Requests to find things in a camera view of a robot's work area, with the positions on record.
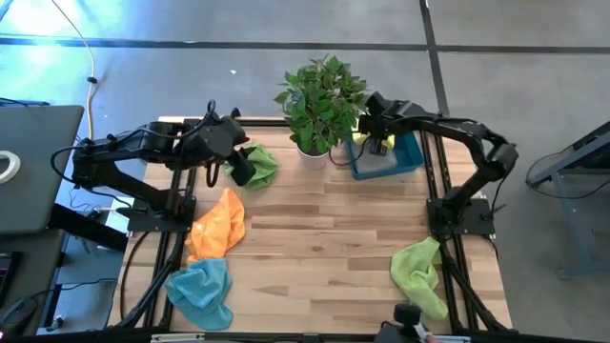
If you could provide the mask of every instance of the wooden table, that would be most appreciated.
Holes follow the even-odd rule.
[[[226,256],[234,282],[225,299],[234,313],[228,331],[376,333],[381,321],[392,319],[394,305],[405,299],[390,277],[391,256],[429,235],[424,169],[365,181],[355,181],[348,167],[330,161],[324,170],[307,171],[299,164],[288,128],[246,131],[279,161],[274,183],[251,192],[221,173],[209,189],[202,169],[194,191],[196,217],[213,206],[227,187],[237,191],[246,208],[246,236]],[[444,142],[452,182],[459,185],[475,171],[472,159],[460,143]],[[437,168],[434,145],[431,153]],[[339,159],[340,150],[335,154]],[[163,189],[170,186],[171,177],[162,165],[149,165],[144,180]],[[125,285],[127,312],[151,282],[159,236],[149,234],[134,255]],[[126,259],[137,237],[130,239]],[[473,288],[497,319],[511,327],[494,250],[479,237],[464,236],[463,241]],[[442,281],[436,293],[444,299]],[[460,318],[466,323],[463,296],[459,291],[456,296]],[[154,323],[164,299],[162,290]],[[116,293],[110,324],[119,321],[118,313]],[[435,333],[450,331],[447,321],[428,324]],[[171,329],[200,331],[176,310]]]

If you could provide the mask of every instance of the concrete floor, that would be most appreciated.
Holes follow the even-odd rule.
[[[97,38],[426,42],[417,0],[59,3],[86,36]],[[49,4],[47,0],[14,0],[0,21],[0,33],[75,36]],[[610,5],[604,0],[429,0],[429,4],[439,44],[610,46],[606,19]],[[373,90],[413,99],[430,111],[437,109],[424,51],[99,48],[93,53],[101,79],[93,102],[98,136],[132,129],[159,115],[200,114],[210,98],[216,100],[220,112],[238,106],[249,115],[279,115],[271,99],[283,72],[325,53],[351,62],[355,73],[368,79]],[[84,49],[0,46],[0,56],[1,96],[84,105],[85,78],[90,70]],[[557,279],[556,268],[573,261],[559,201],[528,191],[523,181],[538,157],[560,151],[608,120],[610,54],[448,52],[441,53],[439,60],[451,114],[477,119],[518,144],[518,165],[499,198],[499,203],[508,206],[496,219],[499,264],[515,328],[607,341],[610,277]],[[83,123],[79,133],[85,135],[85,129]],[[139,162],[124,167],[133,175],[143,175],[144,166]],[[586,192],[602,181],[587,180],[572,190]],[[62,187],[58,202],[68,201],[68,189],[68,185]],[[486,192],[491,195],[494,190],[495,186]],[[107,199],[77,194],[79,201],[109,204]],[[602,190],[583,207],[605,204],[609,199],[610,191]],[[590,218],[595,220],[590,222],[607,227],[604,214],[592,214]],[[607,246],[607,238],[600,236],[602,247]],[[99,256],[88,263],[108,260]],[[79,272],[69,272],[73,282],[97,278],[81,268],[74,270]],[[99,292],[111,293],[112,287],[93,292],[98,302],[92,301],[92,308],[98,307],[98,314],[92,317],[98,319],[79,322],[70,330],[103,326],[108,297],[98,296]]]

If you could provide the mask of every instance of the green leaves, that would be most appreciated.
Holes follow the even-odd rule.
[[[364,109],[366,81],[335,56],[310,61],[296,75],[284,73],[286,89],[274,101],[286,114],[291,139],[306,153],[324,153],[350,136]]]

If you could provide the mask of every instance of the tape roll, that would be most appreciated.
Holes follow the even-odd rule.
[[[11,180],[19,172],[19,167],[21,167],[19,156],[10,151],[0,151],[0,160],[3,159],[9,160],[9,167],[0,173],[0,184]]]

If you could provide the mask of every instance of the green cloth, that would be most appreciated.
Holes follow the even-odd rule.
[[[256,191],[269,186],[271,182],[274,181],[279,163],[277,163],[277,160],[258,143],[252,144],[249,149],[254,149],[248,155],[248,161],[253,163],[256,168],[256,173],[245,187],[249,190]],[[233,167],[229,164],[225,164],[224,169],[227,175],[233,171]]]
[[[440,264],[438,242],[428,237],[392,256],[390,275],[412,303],[418,305],[430,318],[442,320],[447,306],[435,294],[438,284],[435,265]]]

